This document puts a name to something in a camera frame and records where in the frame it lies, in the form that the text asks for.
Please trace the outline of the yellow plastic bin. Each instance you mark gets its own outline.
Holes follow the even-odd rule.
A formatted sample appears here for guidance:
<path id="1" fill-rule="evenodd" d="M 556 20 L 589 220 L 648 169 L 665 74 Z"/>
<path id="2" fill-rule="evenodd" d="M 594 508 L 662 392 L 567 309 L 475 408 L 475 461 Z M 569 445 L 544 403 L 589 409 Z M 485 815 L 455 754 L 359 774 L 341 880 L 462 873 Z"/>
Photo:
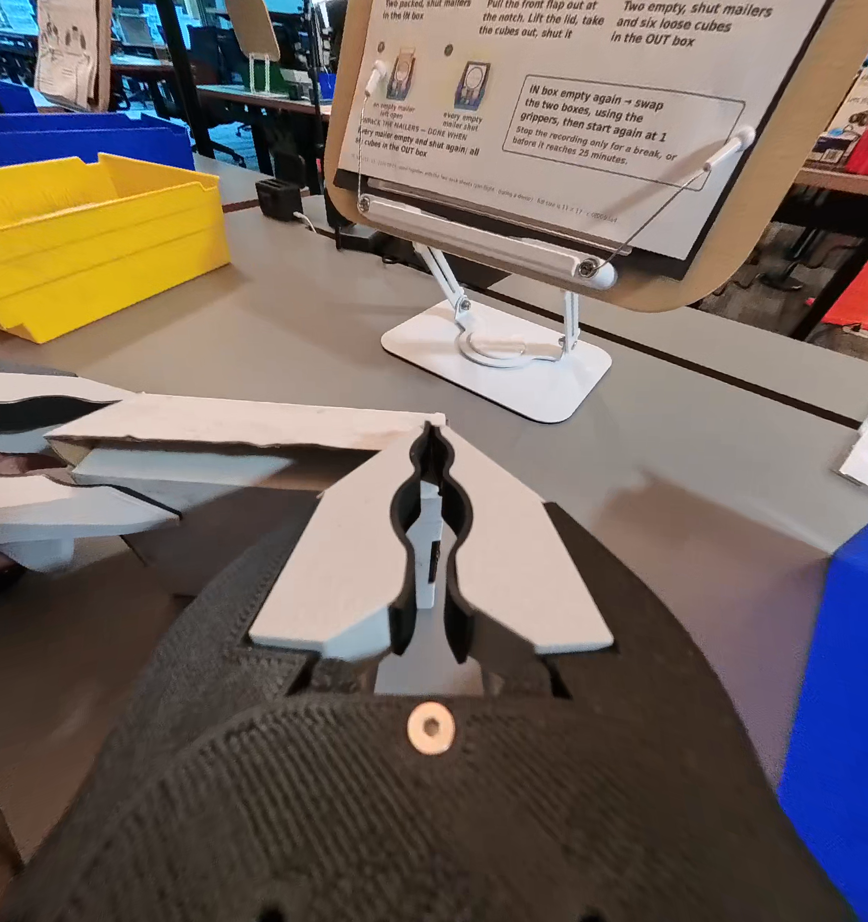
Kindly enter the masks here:
<path id="1" fill-rule="evenodd" d="M 0 167 L 0 330 L 56 340 L 227 266 L 220 179 L 99 153 Z"/>

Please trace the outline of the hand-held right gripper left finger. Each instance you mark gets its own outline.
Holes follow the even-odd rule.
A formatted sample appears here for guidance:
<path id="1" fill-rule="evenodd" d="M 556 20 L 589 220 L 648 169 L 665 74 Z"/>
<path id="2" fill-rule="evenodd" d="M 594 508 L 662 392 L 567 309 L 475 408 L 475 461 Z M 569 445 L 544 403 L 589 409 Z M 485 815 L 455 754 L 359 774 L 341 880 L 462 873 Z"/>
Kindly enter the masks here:
<path id="1" fill-rule="evenodd" d="M 348 662 L 410 644 L 435 600 L 435 486 L 425 423 L 325 490 L 248 636 Z"/>

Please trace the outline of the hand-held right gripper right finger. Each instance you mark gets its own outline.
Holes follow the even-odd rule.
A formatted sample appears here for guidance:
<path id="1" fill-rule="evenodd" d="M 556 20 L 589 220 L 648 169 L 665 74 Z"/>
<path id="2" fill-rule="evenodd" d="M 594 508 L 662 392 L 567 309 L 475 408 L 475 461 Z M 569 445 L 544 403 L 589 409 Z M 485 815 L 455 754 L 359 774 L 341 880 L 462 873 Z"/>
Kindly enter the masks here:
<path id="1" fill-rule="evenodd" d="M 434 470 L 454 535 L 444 625 L 457 662 L 527 663 L 612 647 L 538 493 L 447 426 L 434 429 Z"/>

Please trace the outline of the printed instruction sheet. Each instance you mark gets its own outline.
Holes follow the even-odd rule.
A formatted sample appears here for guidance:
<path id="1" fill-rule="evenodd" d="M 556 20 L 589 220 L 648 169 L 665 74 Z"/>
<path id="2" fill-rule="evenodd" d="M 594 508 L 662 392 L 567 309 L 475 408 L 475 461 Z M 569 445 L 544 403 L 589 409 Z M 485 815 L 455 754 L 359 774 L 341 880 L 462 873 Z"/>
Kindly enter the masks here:
<path id="1" fill-rule="evenodd" d="M 340 168 L 680 262 L 828 2 L 372 2 Z"/>

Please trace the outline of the person's left hand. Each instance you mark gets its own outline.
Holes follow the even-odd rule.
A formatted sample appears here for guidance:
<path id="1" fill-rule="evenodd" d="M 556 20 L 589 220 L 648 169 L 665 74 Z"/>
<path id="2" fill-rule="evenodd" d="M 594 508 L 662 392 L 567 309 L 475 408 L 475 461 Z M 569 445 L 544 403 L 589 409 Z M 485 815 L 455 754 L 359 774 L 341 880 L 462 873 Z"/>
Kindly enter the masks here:
<path id="1" fill-rule="evenodd" d="M 46 474 L 48 471 L 66 470 L 69 466 L 56 455 L 8 454 L 0 452 L 0 476 Z"/>

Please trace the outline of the red tape strip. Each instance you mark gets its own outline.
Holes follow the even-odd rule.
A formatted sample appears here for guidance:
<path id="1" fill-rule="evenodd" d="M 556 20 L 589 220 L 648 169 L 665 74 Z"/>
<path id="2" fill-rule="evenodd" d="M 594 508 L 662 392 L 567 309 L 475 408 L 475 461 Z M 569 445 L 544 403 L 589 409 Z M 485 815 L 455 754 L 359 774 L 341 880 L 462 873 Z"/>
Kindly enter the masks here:
<path id="1" fill-rule="evenodd" d="M 868 336 L 868 260 L 821 320 L 824 326 L 857 330 Z"/>

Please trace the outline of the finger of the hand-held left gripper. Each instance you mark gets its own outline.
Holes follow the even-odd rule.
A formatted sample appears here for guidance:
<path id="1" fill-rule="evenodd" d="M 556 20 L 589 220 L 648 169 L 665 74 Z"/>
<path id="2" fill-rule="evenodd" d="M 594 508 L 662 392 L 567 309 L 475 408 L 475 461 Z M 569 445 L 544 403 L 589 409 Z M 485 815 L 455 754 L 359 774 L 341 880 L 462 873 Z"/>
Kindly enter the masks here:
<path id="1" fill-rule="evenodd" d="M 0 571 L 66 569 L 85 538 L 176 526 L 174 501 L 112 478 L 81 481 L 49 472 L 0 474 Z"/>
<path id="2" fill-rule="evenodd" d="M 132 397 L 78 376 L 0 372 L 0 435 L 48 431 Z"/>

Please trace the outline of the black pole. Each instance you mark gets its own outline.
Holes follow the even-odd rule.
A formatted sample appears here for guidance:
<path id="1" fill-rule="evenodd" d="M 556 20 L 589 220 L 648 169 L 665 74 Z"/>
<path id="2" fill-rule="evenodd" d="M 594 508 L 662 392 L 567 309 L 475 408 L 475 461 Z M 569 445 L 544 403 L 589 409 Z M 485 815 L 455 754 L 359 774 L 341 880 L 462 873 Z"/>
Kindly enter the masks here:
<path id="1" fill-rule="evenodd" d="M 193 70 L 187 54 L 174 1 L 155 1 L 163 29 L 163 38 L 174 69 L 174 83 L 185 121 L 197 154 L 215 159 L 215 149 L 209 137 L 208 122 L 197 97 Z"/>

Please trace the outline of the blue plastic bin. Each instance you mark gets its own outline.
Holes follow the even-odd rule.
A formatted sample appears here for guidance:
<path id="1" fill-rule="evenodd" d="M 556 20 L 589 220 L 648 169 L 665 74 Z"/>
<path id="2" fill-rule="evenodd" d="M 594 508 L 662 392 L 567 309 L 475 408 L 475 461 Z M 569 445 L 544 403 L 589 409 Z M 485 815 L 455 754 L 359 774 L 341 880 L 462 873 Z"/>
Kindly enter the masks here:
<path id="1" fill-rule="evenodd" d="M 868 920 L 868 524 L 826 573 L 778 796 L 831 881 Z"/>
<path id="2" fill-rule="evenodd" d="M 62 158 L 87 164 L 101 153 L 195 170 L 186 127 L 147 113 L 0 114 L 0 167 Z"/>

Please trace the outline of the grey desk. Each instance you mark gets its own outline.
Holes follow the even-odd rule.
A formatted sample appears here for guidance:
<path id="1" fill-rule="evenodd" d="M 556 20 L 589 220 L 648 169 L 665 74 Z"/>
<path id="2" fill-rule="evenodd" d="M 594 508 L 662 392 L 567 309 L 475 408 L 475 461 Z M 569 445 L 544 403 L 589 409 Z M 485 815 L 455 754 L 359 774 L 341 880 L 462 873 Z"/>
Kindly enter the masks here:
<path id="1" fill-rule="evenodd" d="M 868 523 L 868 493 L 836 473 L 868 414 L 868 363 L 693 309 L 588 300 L 582 338 L 612 368 L 571 420 L 540 425 L 382 350 L 440 299 L 428 275 L 254 202 L 225 226 L 229 267 L 43 346 L 0 333 L 0 362 L 134 391 L 445 413 L 681 619 L 777 784 L 827 560 Z M 0 808 L 23 858 L 175 613 L 115 540 L 0 598 Z"/>

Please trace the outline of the tan hanging poster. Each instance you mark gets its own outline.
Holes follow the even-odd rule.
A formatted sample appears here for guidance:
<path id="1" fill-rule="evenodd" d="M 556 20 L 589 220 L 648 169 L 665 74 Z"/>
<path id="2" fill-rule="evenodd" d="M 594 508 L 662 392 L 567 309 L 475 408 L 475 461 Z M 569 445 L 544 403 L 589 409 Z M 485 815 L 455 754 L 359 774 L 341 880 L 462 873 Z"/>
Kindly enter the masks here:
<path id="1" fill-rule="evenodd" d="M 60 106 L 106 112 L 111 1 L 37 1 L 36 90 Z"/>

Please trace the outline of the black power adapter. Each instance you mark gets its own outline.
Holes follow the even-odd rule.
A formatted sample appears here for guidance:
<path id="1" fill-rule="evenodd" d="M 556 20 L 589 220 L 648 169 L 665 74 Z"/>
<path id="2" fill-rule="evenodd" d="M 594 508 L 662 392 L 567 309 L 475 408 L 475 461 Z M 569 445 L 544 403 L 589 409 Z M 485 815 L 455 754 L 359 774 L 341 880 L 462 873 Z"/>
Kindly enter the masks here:
<path id="1" fill-rule="evenodd" d="M 257 202 L 263 215 L 279 222 L 296 222 L 306 217 L 301 188 L 296 182 L 268 177 L 255 182 Z"/>

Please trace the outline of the white cardboard mailer box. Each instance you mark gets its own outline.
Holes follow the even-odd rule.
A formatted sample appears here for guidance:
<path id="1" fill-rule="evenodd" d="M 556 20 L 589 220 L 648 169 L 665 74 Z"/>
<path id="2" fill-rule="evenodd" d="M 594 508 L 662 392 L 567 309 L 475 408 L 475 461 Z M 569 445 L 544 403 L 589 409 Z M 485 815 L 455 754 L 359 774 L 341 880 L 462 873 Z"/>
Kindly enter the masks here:
<path id="1" fill-rule="evenodd" d="M 323 490 L 443 413 L 137 394 L 48 432 L 82 485 L 180 514 L 124 536 L 163 590 L 194 597 L 261 538 L 313 511 Z"/>

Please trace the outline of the background document stand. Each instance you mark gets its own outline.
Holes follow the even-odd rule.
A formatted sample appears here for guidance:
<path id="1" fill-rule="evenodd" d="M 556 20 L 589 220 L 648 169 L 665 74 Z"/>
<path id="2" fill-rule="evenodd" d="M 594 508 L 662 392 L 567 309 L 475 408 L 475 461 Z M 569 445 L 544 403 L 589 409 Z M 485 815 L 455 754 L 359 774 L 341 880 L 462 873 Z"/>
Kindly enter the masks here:
<path id="1" fill-rule="evenodd" d="M 235 38 L 247 60 L 248 88 L 278 96 L 281 81 L 273 80 L 281 61 L 280 46 L 264 1 L 224 1 Z"/>

